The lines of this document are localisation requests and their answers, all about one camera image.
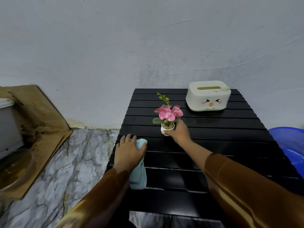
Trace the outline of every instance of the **cardboard sheet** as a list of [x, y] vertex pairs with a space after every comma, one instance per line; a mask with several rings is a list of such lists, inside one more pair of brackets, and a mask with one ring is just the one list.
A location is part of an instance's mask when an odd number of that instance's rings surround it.
[[18, 200], [25, 196], [72, 131], [65, 119], [35, 85], [0, 87], [0, 98], [15, 101], [14, 116], [22, 134], [25, 135], [26, 145], [33, 144], [31, 150], [35, 156], [35, 167], [22, 184], [0, 192], [2, 199]]

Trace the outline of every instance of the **light blue cloth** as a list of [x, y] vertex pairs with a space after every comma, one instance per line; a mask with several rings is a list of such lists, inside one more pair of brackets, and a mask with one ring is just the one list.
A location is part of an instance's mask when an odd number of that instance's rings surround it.
[[[145, 142], [147, 142], [147, 140], [143, 138], [136, 140], [137, 149], [140, 149]], [[129, 180], [132, 190], [142, 190], [147, 186], [147, 175], [143, 158], [130, 173]]]

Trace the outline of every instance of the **white tissue box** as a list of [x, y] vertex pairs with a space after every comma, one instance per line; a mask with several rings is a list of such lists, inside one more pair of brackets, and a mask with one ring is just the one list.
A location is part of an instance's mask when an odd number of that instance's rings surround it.
[[191, 82], [186, 102], [193, 111], [222, 110], [226, 108], [230, 94], [230, 88], [222, 81]]

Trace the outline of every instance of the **hand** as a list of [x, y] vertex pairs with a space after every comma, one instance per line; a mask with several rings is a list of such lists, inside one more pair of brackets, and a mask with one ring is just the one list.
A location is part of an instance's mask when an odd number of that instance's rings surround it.
[[175, 130], [164, 130], [162, 134], [171, 136], [174, 141], [180, 146], [186, 142], [191, 141], [188, 127], [181, 119], [176, 122]]
[[139, 164], [147, 149], [147, 143], [144, 143], [141, 149], [136, 147], [136, 136], [131, 140], [131, 134], [123, 136], [120, 143], [116, 145], [114, 168], [116, 172], [127, 170], [129, 173]]

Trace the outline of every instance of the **marble floor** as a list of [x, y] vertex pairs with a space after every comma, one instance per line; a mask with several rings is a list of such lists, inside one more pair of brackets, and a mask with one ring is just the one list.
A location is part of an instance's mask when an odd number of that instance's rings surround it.
[[[74, 130], [23, 200], [0, 203], [0, 227], [53, 228], [102, 178], [119, 131]], [[130, 211], [137, 228], [214, 227], [220, 221]]]

